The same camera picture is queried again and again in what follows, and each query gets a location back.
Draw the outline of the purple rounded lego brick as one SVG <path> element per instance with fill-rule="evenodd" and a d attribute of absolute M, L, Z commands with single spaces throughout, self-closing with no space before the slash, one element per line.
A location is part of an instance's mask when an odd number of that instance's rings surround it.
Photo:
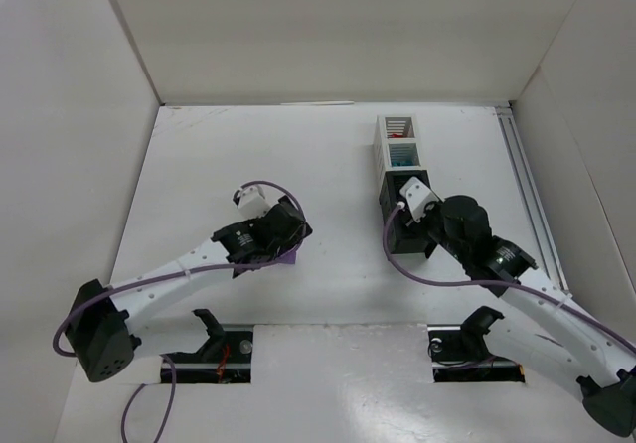
<path fill-rule="evenodd" d="M 296 263 L 296 255 L 297 253 L 295 251 L 290 251 L 280 256 L 277 259 L 277 262 L 286 265 L 294 265 Z"/>

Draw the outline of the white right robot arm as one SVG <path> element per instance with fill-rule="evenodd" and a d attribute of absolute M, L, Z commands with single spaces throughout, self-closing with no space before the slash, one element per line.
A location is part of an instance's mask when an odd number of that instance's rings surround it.
<path fill-rule="evenodd" d="M 463 347 L 477 361 L 501 357 L 541 374 L 577 399 L 603 429 L 635 431 L 635 346 L 596 321 L 553 286 L 521 248 L 495 235 L 471 197 L 439 198 L 425 185 L 402 192 L 392 214 L 462 267 L 465 286 L 480 286 L 532 319 L 545 336 L 525 330 L 488 306 L 460 325 Z"/>

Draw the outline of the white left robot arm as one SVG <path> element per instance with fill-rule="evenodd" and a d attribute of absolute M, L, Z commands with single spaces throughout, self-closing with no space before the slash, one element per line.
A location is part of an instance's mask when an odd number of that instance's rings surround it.
<path fill-rule="evenodd" d="M 204 277 L 221 271 L 225 279 L 274 265 L 312 233 L 303 213 L 281 198 L 263 215 L 229 224 L 199 247 L 133 281 L 78 291 L 63 324 L 91 382 L 105 381 L 129 365 L 144 344 L 142 326 L 163 309 L 207 286 Z"/>

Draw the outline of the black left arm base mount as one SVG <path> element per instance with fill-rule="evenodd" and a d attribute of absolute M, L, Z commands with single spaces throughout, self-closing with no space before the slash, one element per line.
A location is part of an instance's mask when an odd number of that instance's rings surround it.
<path fill-rule="evenodd" d="M 223 325 L 208 309 L 196 309 L 193 314 L 205 335 L 192 351 L 168 355 L 176 369 L 176 382 L 251 383 L 254 326 Z"/>

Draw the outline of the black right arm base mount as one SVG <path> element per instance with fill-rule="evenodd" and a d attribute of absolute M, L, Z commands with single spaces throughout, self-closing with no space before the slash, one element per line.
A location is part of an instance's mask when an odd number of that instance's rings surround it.
<path fill-rule="evenodd" d="M 482 306 L 461 324 L 435 324 L 427 328 L 427 353 L 435 383 L 525 383 L 523 367 L 492 354 L 484 341 L 490 327 L 503 314 Z"/>

